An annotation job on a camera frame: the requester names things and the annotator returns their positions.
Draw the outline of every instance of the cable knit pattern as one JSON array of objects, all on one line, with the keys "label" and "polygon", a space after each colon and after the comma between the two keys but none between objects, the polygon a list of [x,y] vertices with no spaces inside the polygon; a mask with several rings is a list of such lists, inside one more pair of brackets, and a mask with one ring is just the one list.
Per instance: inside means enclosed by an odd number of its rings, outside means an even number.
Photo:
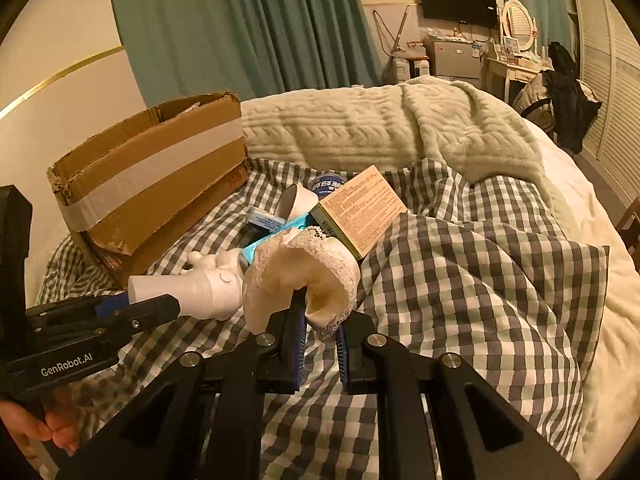
[{"label": "cable knit pattern", "polygon": [[540,147],[508,105],[464,82],[422,76],[376,88],[298,90],[242,103],[249,154],[317,170],[443,162],[477,182],[494,174],[535,184],[569,239],[575,219],[546,177]]}]

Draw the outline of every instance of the black and white gingham cloth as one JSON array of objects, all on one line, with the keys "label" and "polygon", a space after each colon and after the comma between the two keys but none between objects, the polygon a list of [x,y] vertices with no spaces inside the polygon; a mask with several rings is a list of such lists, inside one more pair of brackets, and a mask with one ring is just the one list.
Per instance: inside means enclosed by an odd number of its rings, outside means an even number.
[{"label": "black and white gingham cloth", "polygon": [[[249,179],[185,234],[150,272],[176,274],[190,251],[245,246],[250,206],[273,211],[290,184],[318,171],[249,160]],[[582,416],[607,282],[607,250],[567,241],[535,186],[494,176],[472,186],[422,160],[385,178],[409,209],[364,259],[356,308],[413,352],[462,355],[569,459]],[[343,173],[344,177],[352,174]],[[66,240],[40,302],[107,294],[116,285]],[[76,384],[91,435],[186,351],[210,356],[248,336],[242,310],[225,322],[182,317],[138,336],[119,365]],[[378,477],[376,400],[342,393],[335,345],[308,332],[304,384],[267,396],[265,478]]]}]

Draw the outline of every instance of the television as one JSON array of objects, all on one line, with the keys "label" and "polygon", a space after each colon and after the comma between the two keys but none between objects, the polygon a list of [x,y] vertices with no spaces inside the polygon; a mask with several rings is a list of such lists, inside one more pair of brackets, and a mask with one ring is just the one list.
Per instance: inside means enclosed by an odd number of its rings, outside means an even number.
[{"label": "television", "polygon": [[495,0],[422,0],[425,18],[497,28]]}]

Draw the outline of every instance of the silver bolt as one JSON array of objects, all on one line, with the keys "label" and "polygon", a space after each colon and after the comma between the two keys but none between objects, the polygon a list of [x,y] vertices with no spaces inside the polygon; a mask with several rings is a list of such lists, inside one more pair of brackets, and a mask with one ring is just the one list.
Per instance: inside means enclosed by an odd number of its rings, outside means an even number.
[{"label": "silver bolt", "polygon": [[384,346],[386,345],[386,337],[382,334],[371,334],[369,337],[367,337],[367,343],[369,343],[371,346]]},{"label": "silver bolt", "polygon": [[196,352],[187,352],[180,357],[180,364],[185,368],[194,367],[200,362],[200,356]]},{"label": "silver bolt", "polygon": [[462,364],[462,357],[458,354],[454,354],[453,352],[443,354],[440,360],[447,368],[459,368]]},{"label": "silver bolt", "polygon": [[255,337],[255,342],[260,346],[271,346],[276,342],[276,336],[268,332],[262,332]]}]

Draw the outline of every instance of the human hand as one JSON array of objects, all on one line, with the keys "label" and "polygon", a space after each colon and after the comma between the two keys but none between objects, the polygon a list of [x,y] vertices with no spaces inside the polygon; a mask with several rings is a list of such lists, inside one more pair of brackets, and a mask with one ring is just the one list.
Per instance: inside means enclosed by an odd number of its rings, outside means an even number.
[{"label": "human hand", "polygon": [[44,422],[38,420],[19,404],[0,400],[0,418],[16,443],[28,447],[29,439],[53,440],[59,448],[75,453],[79,447],[78,411],[68,388],[58,388],[52,395],[43,398]]}]

